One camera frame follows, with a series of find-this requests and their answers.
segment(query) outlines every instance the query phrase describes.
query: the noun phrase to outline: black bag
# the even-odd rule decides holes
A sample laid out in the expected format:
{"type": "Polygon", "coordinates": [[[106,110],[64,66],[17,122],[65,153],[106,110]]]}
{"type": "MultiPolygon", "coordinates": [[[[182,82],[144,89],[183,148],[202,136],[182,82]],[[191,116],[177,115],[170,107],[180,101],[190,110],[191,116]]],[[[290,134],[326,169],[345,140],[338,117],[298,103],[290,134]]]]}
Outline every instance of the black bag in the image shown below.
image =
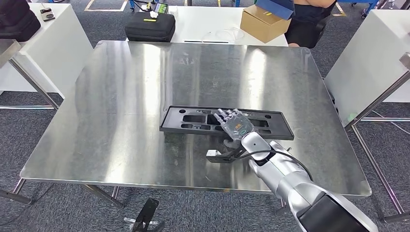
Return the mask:
{"type": "Polygon", "coordinates": [[[175,18],[172,14],[158,14],[151,18],[148,12],[136,12],[125,26],[130,41],[170,42],[175,32],[175,18]]]}
{"type": "Polygon", "coordinates": [[[16,25],[29,11],[26,0],[0,0],[0,27],[16,25]]]}
{"type": "Polygon", "coordinates": [[[19,42],[29,40],[40,29],[41,24],[33,11],[27,14],[15,25],[0,28],[0,39],[15,39],[19,42]]]}

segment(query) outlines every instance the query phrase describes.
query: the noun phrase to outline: gray carpet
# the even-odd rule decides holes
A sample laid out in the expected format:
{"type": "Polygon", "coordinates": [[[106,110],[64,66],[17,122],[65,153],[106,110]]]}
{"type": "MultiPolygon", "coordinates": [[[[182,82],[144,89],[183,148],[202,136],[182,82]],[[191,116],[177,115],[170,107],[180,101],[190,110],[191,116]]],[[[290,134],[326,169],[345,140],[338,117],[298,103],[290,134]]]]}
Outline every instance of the gray carpet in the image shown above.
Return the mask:
{"type": "MultiPolygon", "coordinates": [[[[193,0],[194,5],[217,6],[217,1],[193,0]]],[[[242,0],[241,6],[251,5],[253,0],[242,0]]],[[[73,8],[93,46],[99,40],[125,40],[123,27],[131,12],[84,12],[88,1],[71,0],[73,8]]],[[[183,5],[182,0],[168,1],[183,5]]],[[[232,6],[230,0],[222,0],[222,6],[232,6]]],[[[329,72],[349,39],[360,26],[360,12],[365,4],[351,7],[341,4],[347,17],[335,17],[326,33],[312,50],[322,75],[329,72]]],[[[5,92],[0,95],[1,104],[44,104],[36,93],[5,92]]],[[[379,113],[384,116],[410,117],[408,104],[383,104],[379,113]]],[[[0,110],[0,188],[12,190],[18,174],[51,121],[53,110],[0,110]]],[[[402,125],[410,130],[409,124],[402,125]]],[[[409,135],[389,123],[360,123],[359,129],[369,148],[385,172],[392,188],[407,210],[410,208],[407,158],[410,150],[409,135]]],[[[371,197],[354,203],[379,226],[381,232],[410,231],[408,222],[383,224],[383,215],[395,213],[355,136],[349,138],[372,187],[371,197]]],[[[111,191],[112,187],[103,187],[111,191]]],[[[1,232],[125,232],[128,224],[124,217],[135,218],[148,197],[160,201],[154,220],[165,221],[164,231],[275,231],[295,232],[296,224],[290,215],[277,217],[274,210],[279,201],[271,195],[237,194],[202,191],[121,188],[119,200],[126,207],[117,210],[77,185],[27,182],[22,195],[33,196],[38,202],[24,206],[0,198],[1,232]]]]}

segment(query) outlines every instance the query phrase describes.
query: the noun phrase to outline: metal tabletop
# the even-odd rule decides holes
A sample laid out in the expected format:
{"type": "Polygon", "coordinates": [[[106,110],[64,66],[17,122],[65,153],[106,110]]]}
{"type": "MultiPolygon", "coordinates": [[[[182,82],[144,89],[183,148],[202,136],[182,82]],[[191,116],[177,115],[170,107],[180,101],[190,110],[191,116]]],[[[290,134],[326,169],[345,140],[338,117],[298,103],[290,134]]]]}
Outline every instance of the metal tabletop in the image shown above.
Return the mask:
{"type": "Polygon", "coordinates": [[[0,39],[0,68],[3,67],[21,48],[16,40],[0,39]]]}
{"type": "Polygon", "coordinates": [[[270,193],[247,160],[210,163],[219,137],[159,131],[169,105],[282,111],[278,141],[319,185],[370,186],[307,48],[102,41],[21,177],[128,187],[270,193]]]}

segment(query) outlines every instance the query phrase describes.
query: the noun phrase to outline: white cable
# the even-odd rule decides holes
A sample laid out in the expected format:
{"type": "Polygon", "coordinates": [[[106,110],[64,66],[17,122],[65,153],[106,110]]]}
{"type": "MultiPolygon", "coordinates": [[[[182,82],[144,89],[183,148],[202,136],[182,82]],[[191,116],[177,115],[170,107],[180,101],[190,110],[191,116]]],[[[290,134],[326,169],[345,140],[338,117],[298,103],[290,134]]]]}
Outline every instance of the white cable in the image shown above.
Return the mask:
{"type": "MultiPolygon", "coordinates": [[[[380,117],[383,117],[381,114],[377,113],[376,111],[372,110],[373,113],[377,114],[380,117]]],[[[404,133],[410,135],[410,132],[404,130],[403,128],[399,127],[396,123],[394,122],[390,122],[391,124],[395,125],[397,128],[399,128],[400,130],[402,130],[404,133]]]]}

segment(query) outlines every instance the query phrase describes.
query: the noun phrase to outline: robotic arm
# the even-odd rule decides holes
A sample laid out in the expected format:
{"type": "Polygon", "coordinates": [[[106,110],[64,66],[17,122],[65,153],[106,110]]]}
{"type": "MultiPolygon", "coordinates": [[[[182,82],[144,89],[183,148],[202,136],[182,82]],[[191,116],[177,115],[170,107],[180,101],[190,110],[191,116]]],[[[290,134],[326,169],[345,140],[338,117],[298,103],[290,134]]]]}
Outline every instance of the robotic arm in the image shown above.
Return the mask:
{"type": "Polygon", "coordinates": [[[252,153],[249,165],[286,202],[303,232],[377,232],[377,226],[340,194],[316,185],[308,171],[281,145],[269,144],[237,109],[214,114],[222,128],[252,153]]]}

